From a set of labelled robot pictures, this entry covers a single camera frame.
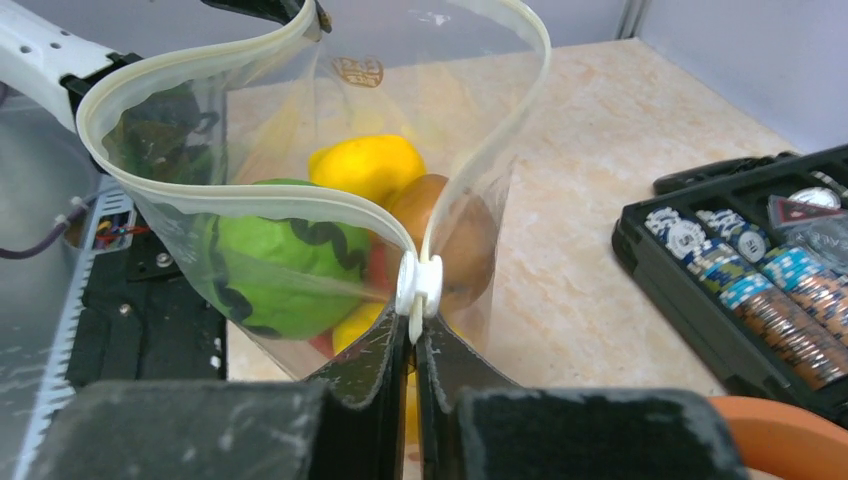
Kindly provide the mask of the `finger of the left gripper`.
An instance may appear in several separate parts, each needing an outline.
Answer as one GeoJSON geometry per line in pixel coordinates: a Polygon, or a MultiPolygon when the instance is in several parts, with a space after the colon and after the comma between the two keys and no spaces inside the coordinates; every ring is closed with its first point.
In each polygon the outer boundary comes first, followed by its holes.
{"type": "Polygon", "coordinates": [[[202,0],[205,5],[280,25],[289,24],[306,4],[305,0],[202,0]]]}

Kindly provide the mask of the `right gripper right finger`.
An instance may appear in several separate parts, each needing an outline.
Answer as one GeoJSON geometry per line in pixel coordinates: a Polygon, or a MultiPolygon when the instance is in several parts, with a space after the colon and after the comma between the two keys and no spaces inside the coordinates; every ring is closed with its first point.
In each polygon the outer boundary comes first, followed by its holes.
{"type": "Polygon", "coordinates": [[[706,398],[667,388],[517,385],[441,318],[416,346],[426,479],[744,479],[706,398]]]}

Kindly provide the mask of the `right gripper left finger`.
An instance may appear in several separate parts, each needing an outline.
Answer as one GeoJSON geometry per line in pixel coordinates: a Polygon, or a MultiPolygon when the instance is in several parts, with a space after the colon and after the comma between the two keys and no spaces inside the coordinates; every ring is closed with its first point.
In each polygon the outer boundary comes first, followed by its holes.
{"type": "Polygon", "coordinates": [[[101,381],[55,417],[32,479],[398,479],[407,319],[385,309],[302,381],[101,381]]]}

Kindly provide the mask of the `toy yellow lemon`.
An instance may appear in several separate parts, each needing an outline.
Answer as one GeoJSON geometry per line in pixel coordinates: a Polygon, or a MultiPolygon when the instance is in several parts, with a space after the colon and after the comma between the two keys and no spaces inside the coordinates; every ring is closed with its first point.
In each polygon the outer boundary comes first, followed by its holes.
{"type": "Polygon", "coordinates": [[[367,332],[383,312],[385,306],[386,304],[381,302],[363,302],[352,310],[332,330],[333,353],[335,355],[340,354],[367,332]]]}

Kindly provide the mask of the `toy red apple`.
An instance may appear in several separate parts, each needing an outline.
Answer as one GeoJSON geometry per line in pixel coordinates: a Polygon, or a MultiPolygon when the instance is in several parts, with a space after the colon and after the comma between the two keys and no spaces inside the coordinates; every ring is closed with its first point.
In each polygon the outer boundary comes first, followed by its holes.
{"type": "Polygon", "coordinates": [[[386,244],[377,238],[371,241],[368,263],[365,270],[365,285],[381,294],[393,294],[396,286],[396,274],[388,259],[386,244]]]}

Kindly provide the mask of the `clear zip top bag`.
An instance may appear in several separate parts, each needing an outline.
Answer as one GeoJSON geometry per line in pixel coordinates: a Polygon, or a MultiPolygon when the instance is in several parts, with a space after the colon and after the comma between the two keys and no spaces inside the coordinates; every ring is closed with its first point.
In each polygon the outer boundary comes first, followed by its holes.
{"type": "Polygon", "coordinates": [[[191,286],[303,378],[390,307],[477,350],[552,46],[522,1],[219,1],[260,27],[109,74],[78,134],[191,286]]]}

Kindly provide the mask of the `toy yellow bell pepper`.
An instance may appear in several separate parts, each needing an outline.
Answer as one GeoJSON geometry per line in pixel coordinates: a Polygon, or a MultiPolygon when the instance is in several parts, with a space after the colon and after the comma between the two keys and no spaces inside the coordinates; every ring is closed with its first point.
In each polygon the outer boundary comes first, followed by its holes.
{"type": "Polygon", "coordinates": [[[426,163],[414,145],[391,134],[344,140],[315,151],[308,162],[312,183],[363,197],[385,208],[426,173],[426,163]]]}

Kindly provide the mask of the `toy brown pear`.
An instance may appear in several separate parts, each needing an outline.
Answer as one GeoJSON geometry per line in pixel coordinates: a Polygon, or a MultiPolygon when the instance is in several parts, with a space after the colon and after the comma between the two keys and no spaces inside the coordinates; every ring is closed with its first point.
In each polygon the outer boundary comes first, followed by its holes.
{"type": "MultiPolygon", "coordinates": [[[[386,208],[406,229],[417,248],[448,178],[425,174],[395,193],[386,208]]],[[[497,225],[483,199],[460,195],[430,237],[430,253],[443,261],[441,313],[448,317],[470,307],[488,289],[496,266],[497,225]]]]}

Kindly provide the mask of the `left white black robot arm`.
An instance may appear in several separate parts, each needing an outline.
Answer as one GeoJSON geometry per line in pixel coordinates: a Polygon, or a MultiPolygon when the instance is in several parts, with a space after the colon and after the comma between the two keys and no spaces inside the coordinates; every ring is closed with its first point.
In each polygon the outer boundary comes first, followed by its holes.
{"type": "Polygon", "coordinates": [[[317,1],[212,1],[210,7],[271,21],[276,30],[245,40],[125,61],[114,50],[68,33],[14,1],[1,4],[1,81],[77,129],[77,110],[99,81],[140,81],[140,91],[238,69],[294,46],[318,42],[333,30],[317,1]]]}

